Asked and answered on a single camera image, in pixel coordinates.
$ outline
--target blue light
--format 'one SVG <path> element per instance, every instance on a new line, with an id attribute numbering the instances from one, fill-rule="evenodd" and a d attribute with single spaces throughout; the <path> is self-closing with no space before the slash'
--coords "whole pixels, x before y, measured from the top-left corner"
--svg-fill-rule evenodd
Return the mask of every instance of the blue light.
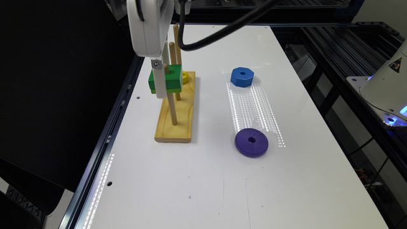
<path id="1" fill-rule="evenodd" d="M 402 108 L 402 110 L 400 111 L 400 114 L 402 114 L 402 115 L 404 115 L 404 116 L 407 116 L 406 112 L 407 112 L 407 106 L 405 106 L 404 108 Z"/>

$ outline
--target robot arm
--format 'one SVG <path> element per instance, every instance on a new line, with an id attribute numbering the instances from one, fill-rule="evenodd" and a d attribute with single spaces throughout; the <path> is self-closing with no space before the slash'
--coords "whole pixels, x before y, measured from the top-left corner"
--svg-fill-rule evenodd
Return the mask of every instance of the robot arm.
<path id="1" fill-rule="evenodd" d="M 167 96 L 163 64 L 163 50 L 167 40 L 172 14 L 179 13 L 177 0 L 128 0 L 127 14 L 134 52 L 140 57 L 149 57 L 155 81 L 156 96 Z M 191 0 L 186 4 L 189 13 Z"/>

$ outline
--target green block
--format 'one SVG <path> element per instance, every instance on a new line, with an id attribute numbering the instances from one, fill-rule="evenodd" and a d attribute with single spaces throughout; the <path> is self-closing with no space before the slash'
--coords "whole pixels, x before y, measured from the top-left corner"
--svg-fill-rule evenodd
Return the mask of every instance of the green block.
<path id="1" fill-rule="evenodd" d="M 167 93 L 177 93 L 177 92 L 182 92 L 182 90 L 181 89 L 167 89 Z M 152 94 L 155 94 L 156 92 L 155 92 L 155 90 L 151 90 L 151 93 Z"/>
<path id="2" fill-rule="evenodd" d="M 179 92 L 181 92 L 181 89 L 183 87 L 183 71 L 181 68 L 181 64 L 174 64 L 169 66 L 170 73 L 165 74 L 165 84 L 167 86 L 167 91 L 168 89 L 179 89 Z M 148 78 L 148 85 L 150 86 L 151 92 L 153 90 L 155 91 L 153 70 L 151 70 L 150 77 Z"/>

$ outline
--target projected light pattern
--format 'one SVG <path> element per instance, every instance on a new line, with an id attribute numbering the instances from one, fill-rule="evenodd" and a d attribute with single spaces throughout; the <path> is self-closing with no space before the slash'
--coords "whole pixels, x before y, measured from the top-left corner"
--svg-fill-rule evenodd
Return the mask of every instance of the projected light pattern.
<path id="1" fill-rule="evenodd" d="M 286 147 L 263 87 L 253 83 L 246 93 L 233 92 L 235 86 L 231 83 L 226 88 L 236 134 L 244 128 L 273 132 L 277 134 L 279 147 Z"/>
<path id="2" fill-rule="evenodd" d="M 97 205 L 99 204 L 99 200 L 100 200 L 100 196 L 102 195 L 103 187 L 106 184 L 107 174 L 109 173 L 110 166 L 113 161 L 113 157 L 114 157 L 114 154 L 110 155 L 109 158 L 107 159 L 107 163 L 103 169 L 102 177 L 99 181 L 99 184 L 97 185 L 95 196 L 92 199 L 92 203 L 90 205 L 88 215 L 86 216 L 86 221 L 83 225 L 83 229 L 90 229 L 90 226 L 92 225 L 93 217 L 95 216 L 96 208 L 97 208 Z"/>

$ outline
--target white tabletop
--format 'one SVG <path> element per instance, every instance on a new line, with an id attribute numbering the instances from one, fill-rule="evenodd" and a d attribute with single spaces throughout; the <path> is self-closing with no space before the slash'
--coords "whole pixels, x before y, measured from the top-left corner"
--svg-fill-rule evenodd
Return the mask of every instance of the white tabletop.
<path id="1" fill-rule="evenodd" d="M 186 26 L 184 41 L 221 28 Z M 252 87 L 229 83 L 236 67 L 254 71 Z M 183 52 L 183 69 L 197 76 L 192 142 L 155 142 L 162 101 L 149 91 L 146 59 L 94 199 L 92 228 L 387 228 L 269 27 L 244 27 Z M 245 107 L 257 96 L 261 102 Z M 242 125 L 266 134 L 263 156 L 237 151 Z"/>

